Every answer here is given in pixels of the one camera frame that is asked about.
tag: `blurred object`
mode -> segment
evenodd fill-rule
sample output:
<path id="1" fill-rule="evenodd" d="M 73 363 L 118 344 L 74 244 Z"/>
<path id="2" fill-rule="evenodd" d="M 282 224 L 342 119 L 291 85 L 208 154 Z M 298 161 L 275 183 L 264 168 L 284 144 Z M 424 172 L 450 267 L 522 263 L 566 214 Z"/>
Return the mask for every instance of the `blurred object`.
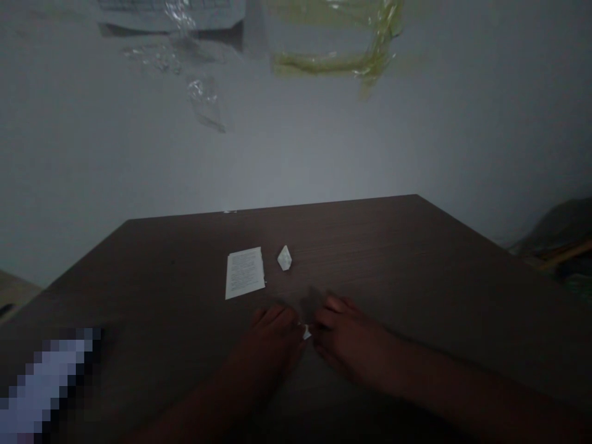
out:
<path id="1" fill-rule="evenodd" d="M 0 325 L 16 315 L 43 289 L 0 271 Z"/>
<path id="2" fill-rule="evenodd" d="M 387 68 L 393 57 L 390 41 L 402 31 L 403 0 L 267 0 L 266 5 L 270 15 L 303 25 L 303 31 L 314 27 L 369 30 L 371 42 L 365 52 L 360 53 L 356 49 L 358 43 L 364 40 L 357 33 L 352 39 L 334 39 L 341 42 L 356 40 L 352 49 L 316 53 L 283 49 L 273 54 L 271 61 L 273 72 L 278 76 L 353 75 L 361 79 L 362 99 L 369 97 L 371 88 Z"/>
<path id="3" fill-rule="evenodd" d="M 591 238 L 592 197 L 574 199 L 549 211 L 534 230 L 510 251 L 521 257 L 549 259 L 555 254 L 554 250 L 569 249 Z"/>
<path id="4" fill-rule="evenodd" d="M 554 207 L 510 250 L 592 306 L 592 197 Z"/>
<path id="5" fill-rule="evenodd" d="M 177 26 L 182 36 L 189 36 L 189 32 L 197 29 L 197 24 L 191 16 L 189 0 L 165 0 L 165 13 Z"/>
<path id="6" fill-rule="evenodd" d="M 210 75 L 188 75 L 187 94 L 197 120 L 220 133 L 226 132 L 220 109 L 220 97 L 214 77 Z"/>
<path id="7" fill-rule="evenodd" d="M 539 270 L 546 270 L 557 266 L 573 257 L 579 256 L 581 254 L 587 253 L 592 250 L 592 240 L 586 240 L 582 242 L 580 245 L 572 247 L 564 252 L 561 252 L 548 260 L 544 261 L 541 265 L 538 266 Z"/>
<path id="8" fill-rule="evenodd" d="M 573 274 L 565 280 L 565 286 L 592 308 L 592 276 Z"/>
<path id="9" fill-rule="evenodd" d="M 44 341 L 43 350 L 27 364 L 17 384 L 9 387 L 0 409 L 3 443 L 40 442 L 56 424 L 65 407 L 93 369 L 101 340 L 101 329 L 68 331 L 68 339 Z"/>

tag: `white wall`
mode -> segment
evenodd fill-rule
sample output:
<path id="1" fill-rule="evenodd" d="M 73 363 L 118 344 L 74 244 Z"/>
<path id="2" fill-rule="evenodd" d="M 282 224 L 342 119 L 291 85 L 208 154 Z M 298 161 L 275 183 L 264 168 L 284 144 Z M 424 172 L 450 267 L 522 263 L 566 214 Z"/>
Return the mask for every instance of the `white wall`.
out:
<path id="1" fill-rule="evenodd" d="M 212 67 L 217 134 L 79 4 L 4 0 L 0 268 L 46 286 L 129 218 L 409 193 L 508 245 L 592 194 L 592 4 L 419 1 L 367 103 L 353 79 Z"/>

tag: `transparent plastic sheet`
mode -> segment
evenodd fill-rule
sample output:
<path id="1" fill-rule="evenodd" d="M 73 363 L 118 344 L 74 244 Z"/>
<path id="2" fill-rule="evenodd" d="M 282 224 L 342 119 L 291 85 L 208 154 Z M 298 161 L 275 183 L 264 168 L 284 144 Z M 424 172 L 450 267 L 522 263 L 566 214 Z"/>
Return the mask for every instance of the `transparent plastic sheet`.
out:
<path id="1" fill-rule="evenodd" d="M 220 96 L 216 80 L 210 75 L 188 75 L 187 95 L 197 120 L 205 125 L 225 133 L 226 122 L 222 118 Z"/>
<path id="2" fill-rule="evenodd" d="M 142 72 L 181 74 L 181 61 L 170 45 L 154 43 L 125 47 L 121 53 L 129 61 L 137 63 Z"/>
<path id="3" fill-rule="evenodd" d="M 270 14 L 290 23 L 372 30 L 363 54 L 277 52 L 271 66 L 277 76 L 354 75 L 361 79 L 360 98 L 367 99 L 387 68 L 390 42 L 402 31 L 404 0 L 267 0 Z"/>
<path id="4" fill-rule="evenodd" d="M 178 57 L 185 62 L 218 62 L 224 63 L 224 53 L 220 47 L 216 51 L 215 44 L 206 48 L 204 43 L 192 37 L 196 31 L 195 20 L 189 13 L 189 0 L 165 0 L 165 13 L 177 26 L 177 32 L 169 37 L 171 46 Z"/>

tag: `yellow tape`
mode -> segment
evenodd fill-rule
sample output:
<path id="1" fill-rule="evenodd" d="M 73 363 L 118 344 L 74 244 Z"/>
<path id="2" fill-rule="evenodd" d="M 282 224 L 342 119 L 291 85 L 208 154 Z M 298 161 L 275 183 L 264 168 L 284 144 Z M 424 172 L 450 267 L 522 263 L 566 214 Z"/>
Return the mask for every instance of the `yellow tape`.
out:
<path id="1" fill-rule="evenodd" d="M 268 0 L 268 7 L 274 4 L 272 12 L 291 22 L 332 26 L 349 23 L 350 26 L 371 26 L 374 30 L 372 43 L 364 54 L 281 52 L 272 57 L 273 72 L 278 76 L 353 74 L 362 80 L 360 97 L 367 98 L 392 58 L 389 46 L 390 41 L 401 33 L 403 2 L 378 0 L 366 1 L 363 5 L 359 0 Z M 372 10 L 373 17 L 367 15 Z"/>

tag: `forearm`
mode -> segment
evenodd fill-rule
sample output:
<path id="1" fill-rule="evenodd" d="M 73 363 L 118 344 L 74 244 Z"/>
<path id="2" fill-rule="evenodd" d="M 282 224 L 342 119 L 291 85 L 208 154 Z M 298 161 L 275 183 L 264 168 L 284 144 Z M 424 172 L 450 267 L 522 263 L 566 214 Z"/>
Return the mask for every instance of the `forearm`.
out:
<path id="1" fill-rule="evenodd" d="M 488 442 L 582 442 L 584 422 L 550 398 L 401 341 L 403 398 Z"/>

